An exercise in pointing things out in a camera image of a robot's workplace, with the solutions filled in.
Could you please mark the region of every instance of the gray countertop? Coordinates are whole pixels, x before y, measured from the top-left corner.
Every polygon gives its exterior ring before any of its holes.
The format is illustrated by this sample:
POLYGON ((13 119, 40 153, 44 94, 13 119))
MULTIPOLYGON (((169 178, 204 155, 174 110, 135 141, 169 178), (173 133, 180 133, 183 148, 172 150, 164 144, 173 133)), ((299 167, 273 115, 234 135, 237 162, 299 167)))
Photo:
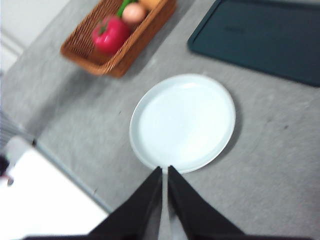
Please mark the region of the gray countertop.
MULTIPOLYGON (((129 142, 140 98, 174 75, 214 78, 234 99, 235 131, 213 162, 183 176, 248 234, 320 240, 320 88, 189 52, 212 0, 179 0, 121 79, 90 75, 59 49, 96 2, 72 0, 3 77, 3 111, 114 209, 151 172, 129 142)), ((170 236, 164 202, 160 239, 170 236)))

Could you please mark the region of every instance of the red bell pepper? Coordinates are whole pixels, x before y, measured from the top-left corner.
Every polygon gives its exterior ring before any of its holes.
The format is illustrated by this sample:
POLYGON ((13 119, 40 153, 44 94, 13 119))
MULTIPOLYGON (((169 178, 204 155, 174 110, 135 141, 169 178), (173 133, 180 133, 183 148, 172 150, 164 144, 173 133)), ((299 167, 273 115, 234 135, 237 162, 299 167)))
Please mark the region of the red bell pepper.
POLYGON ((98 23, 91 37, 100 52, 114 55, 130 34, 130 28, 119 17, 111 16, 98 23))

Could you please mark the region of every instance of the white plate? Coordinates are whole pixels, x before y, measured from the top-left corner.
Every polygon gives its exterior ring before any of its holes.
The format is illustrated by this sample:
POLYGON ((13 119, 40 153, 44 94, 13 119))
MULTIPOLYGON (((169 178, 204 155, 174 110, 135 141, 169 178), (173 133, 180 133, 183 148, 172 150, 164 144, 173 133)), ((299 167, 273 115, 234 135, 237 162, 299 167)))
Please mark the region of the white plate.
POLYGON ((136 106, 130 142, 142 163, 154 169, 197 170, 225 148, 236 111, 228 91, 198 74, 177 75, 151 88, 136 106))

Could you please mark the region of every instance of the woven basket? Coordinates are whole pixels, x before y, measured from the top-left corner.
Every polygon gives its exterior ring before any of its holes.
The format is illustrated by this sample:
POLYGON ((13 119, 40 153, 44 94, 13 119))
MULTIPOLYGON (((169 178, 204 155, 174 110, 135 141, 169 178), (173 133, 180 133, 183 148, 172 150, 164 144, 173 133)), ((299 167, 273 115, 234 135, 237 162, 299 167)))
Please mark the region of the woven basket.
POLYGON ((115 15, 123 0, 101 0, 62 44, 60 52, 94 75, 123 76, 139 53, 166 23, 176 9, 176 0, 161 0, 113 56, 98 52, 91 40, 97 23, 115 15))

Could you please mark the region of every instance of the plate rim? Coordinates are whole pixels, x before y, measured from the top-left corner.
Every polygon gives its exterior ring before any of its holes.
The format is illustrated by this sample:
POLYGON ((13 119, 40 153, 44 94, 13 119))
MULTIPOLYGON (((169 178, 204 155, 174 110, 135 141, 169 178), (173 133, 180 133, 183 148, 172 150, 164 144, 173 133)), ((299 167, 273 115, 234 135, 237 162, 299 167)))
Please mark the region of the plate rim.
MULTIPOLYGON (((168 77, 160 82, 158 82, 157 84, 155 84, 154 86, 152 86, 144 95, 143 97, 139 100, 139 102, 137 103, 137 105, 134 108, 134 111, 131 115, 131 119, 130 119, 130 124, 129 124, 129 140, 130 140, 130 145, 131 148, 135 154, 135 156, 139 159, 140 162, 142 162, 145 166, 147 166, 148 168, 154 170, 156 167, 155 164, 150 163, 150 161, 148 161, 147 159, 145 159, 141 154, 140 151, 138 150, 138 148, 135 145, 135 141, 133 140, 133 119, 136 115, 137 109, 140 107, 140 105, 142 104, 142 102, 150 95, 152 94, 152 92, 156 89, 156 88, 160 88, 162 85, 165 85, 167 82, 171 82, 173 81, 173 79, 175 78, 181 78, 181 77, 193 77, 193 78, 201 78, 203 80, 209 81, 212 84, 216 84, 218 85, 218 87, 224 92, 226 98, 229 100, 230 102, 230 110, 231 110, 231 127, 230 127, 230 132, 228 132, 227 135, 227 140, 225 141, 225 143, 222 145, 223 147, 221 148, 220 151, 218 151, 215 155, 213 155, 212 157, 210 157, 210 159, 204 161, 202 164, 197 165, 196 167, 192 167, 192 168, 188 168, 188 169, 183 169, 183 170, 179 170, 177 169, 177 171, 180 174, 186 174, 186 173, 190 173, 193 171, 196 171, 198 169, 203 168, 204 166, 206 166, 207 164, 209 164, 210 162, 212 162, 214 159, 216 159, 221 152, 226 148, 227 144, 230 142, 230 139, 232 137, 232 135, 234 134, 234 130, 235 130, 235 125, 236 125, 236 118, 237 118, 237 114, 236 114, 236 107, 235 107, 235 103, 234 100, 231 96, 231 94, 229 93, 229 91, 217 80, 215 80, 212 77, 206 76, 206 75, 201 75, 201 74, 197 74, 197 73, 185 73, 185 74, 178 74, 178 75, 174 75, 171 77, 168 77)), ((162 169, 162 171, 166 174, 168 169, 162 169)))

